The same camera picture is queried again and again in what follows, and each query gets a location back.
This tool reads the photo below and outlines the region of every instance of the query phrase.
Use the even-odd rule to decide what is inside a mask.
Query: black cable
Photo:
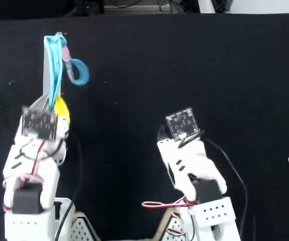
[[[253,214],[253,241],[256,241],[256,218]]]
[[[138,3],[139,3],[140,1],[142,1],[142,0],[137,0],[137,1],[135,1],[134,3],[132,3],[132,4],[130,4],[130,5],[126,5],[126,6],[119,6],[119,5],[115,4],[115,3],[113,3],[112,0],[108,0],[108,1],[110,2],[110,4],[112,4],[113,6],[115,6],[115,7],[117,7],[117,8],[126,9],[126,8],[128,8],[128,7],[131,7],[131,6],[134,6],[134,5],[138,4]]]
[[[192,221],[192,228],[194,229],[194,233],[192,235],[192,238],[190,239],[190,241],[194,240],[195,235],[196,235],[196,231],[195,231],[195,223],[194,223],[194,218],[192,217],[192,215],[190,215],[191,221]]]
[[[163,6],[163,4],[166,2],[166,0],[163,0],[163,2],[160,4],[159,3],[159,0],[157,0],[156,1],[156,4],[158,5],[158,7],[159,7],[159,12],[162,12],[162,6]]]
[[[225,156],[225,158],[227,159],[230,167],[234,170],[236,176],[238,177],[241,185],[244,188],[244,193],[245,193],[245,206],[244,206],[244,210],[243,210],[243,214],[241,217],[241,221],[240,221],[240,225],[239,225],[239,235],[240,238],[242,239],[243,236],[243,231],[244,231],[244,225],[245,225],[245,219],[246,219],[246,213],[247,213],[247,206],[248,206],[248,191],[247,191],[247,187],[243,181],[243,179],[241,178],[241,176],[239,175],[239,173],[237,172],[236,168],[234,167],[233,163],[230,161],[229,157],[227,156],[227,154],[225,153],[225,151],[218,146],[216,143],[214,143],[213,141],[211,141],[208,138],[205,138],[206,141],[208,141],[213,147],[215,147],[216,149],[218,149],[218,151],[222,152],[222,154]]]
[[[182,141],[180,142],[178,148],[180,149],[180,148],[184,147],[186,144],[188,144],[188,143],[192,142],[193,140],[201,137],[204,133],[205,133],[204,130],[199,130],[199,132],[195,136],[193,136],[193,137],[191,137],[189,139],[183,138]]]
[[[19,157],[21,157],[21,156],[24,156],[24,157],[26,157],[26,158],[29,159],[29,160],[36,161],[36,159],[26,156],[26,154],[22,151],[23,148],[24,148],[25,146],[29,145],[32,141],[33,141],[33,140],[31,140],[31,141],[28,142],[27,144],[24,144],[24,145],[19,149],[19,154],[15,157],[15,159],[17,159],[17,158],[19,158]],[[55,156],[55,155],[59,152],[59,150],[60,150],[63,142],[64,142],[64,139],[60,139],[60,141],[59,141],[59,143],[58,143],[55,151],[53,151],[51,154],[48,154],[48,153],[47,153],[47,156],[46,156],[46,157],[40,158],[40,159],[38,159],[37,161],[44,161],[44,160],[46,160],[46,159],[49,158],[49,157]]]
[[[56,234],[56,237],[55,237],[55,241],[58,241],[58,239],[59,239],[59,235],[60,235],[60,232],[61,232],[61,230],[62,230],[62,228],[64,226],[65,220],[66,220],[66,218],[67,218],[67,216],[69,214],[69,211],[71,210],[74,202],[76,201],[77,195],[78,195],[78,193],[79,193],[79,191],[81,189],[81,186],[82,186],[82,174],[83,174],[82,150],[81,150],[80,142],[79,142],[79,139],[78,139],[77,135],[75,133],[73,133],[73,132],[71,132],[71,133],[72,133],[72,135],[75,138],[75,143],[76,143],[77,149],[78,149],[78,155],[79,155],[79,179],[78,179],[77,188],[76,188],[75,193],[74,193],[74,195],[72,197],[72,200],[71,200],[71,202],[70,202],[70,204],[69,204],[69,206],[68,206],[68,208],[67,208],[67,210],[66,210],[66,212],[65,212],[65,214],[64,214],[64,216],[62,218],[62,221],[60,222],[60,224],[58,226],[58,230],[57,230],[57,234]]]

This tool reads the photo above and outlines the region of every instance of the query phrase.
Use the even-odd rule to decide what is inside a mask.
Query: circuit board
[[[22,135],[35,135],[38,139],[53,141],[56,139],[58,115],[23,107]]]
[[[175,141],[199,133],[191,107],[167,115],[165,119]]]

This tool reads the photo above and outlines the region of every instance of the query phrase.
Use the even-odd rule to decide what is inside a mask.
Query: pink tag
[[[70,61],[70,54],[67,45],[62,48],[62,59],[64,62]]]

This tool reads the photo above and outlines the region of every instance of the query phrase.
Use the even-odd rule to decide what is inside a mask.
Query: red and white wire
[[[178,230],[175,230],[173,228],[167,228],[166,229],[166,232],[172,236],[176,236],[176,237],[179,237],[179,236],[182,236],[184,235],[185,236],[185,233],[182,232],[182,231],[178,231]]]
[[[142,207],[156,209],[156,208],[168,208],[168,207],[190,207],[196,205],[197,202],[188,202],[186,197],[183,196],[182,198],[178,199],[174,203],[162,203],[162,202],[151,202],[145,201],[142,202]]]
[[[29,182],[37,182],[37,183],[41,183],[43,184],[44,179],[41,178],[40,176],[37,175],[32,175],[30,173],[21,173],[21,174],[14,174],[14,175],[10,175],[8,177],[6,177],[3,181],[3,187],[6,187],[6,183],[7,180],[9,180],[9,178],[20,178],[21,182],[23,183],[24,181],[29,181]]]
[[[46,141],[44,140],[42,142],[42,144],[40,145],[40,147],[38,148],[38,151],[37,151],[37,155],[36,155],[36,160],[34,161],[34,165],[33,165],[33,170],[32,170],[32,175],[36,175],[36,172],[37,172],[37,164],[38,164],[38,155],[39,153],[41,152],[44,144],[46,143]]]

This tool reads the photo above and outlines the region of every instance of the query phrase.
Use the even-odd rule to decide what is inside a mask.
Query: yellow object
[[[64,99],[60,95],[56,96],[54,112],[58,114],[59,117],[67,118],[68,124],[70,124],[69,110]]]

